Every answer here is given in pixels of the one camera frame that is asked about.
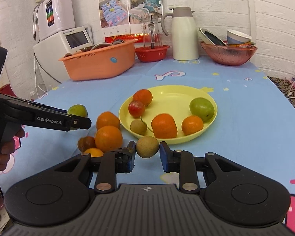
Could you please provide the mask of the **person's left hand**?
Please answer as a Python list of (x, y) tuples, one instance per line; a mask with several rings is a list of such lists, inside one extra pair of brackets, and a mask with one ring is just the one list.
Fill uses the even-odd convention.
[[(25, 131), (22, 129), (22, 127), (19, 129), (19, 131), (15, 135), (16, 137), (24, 137)], [(7, 163), (10, 160), (10, 155), (15, 152), (15, 141), (12, 138), (10, 142), (5, 142), (1, 145), (0, 150), (0, 171), (4, 171), (7, 167)]]

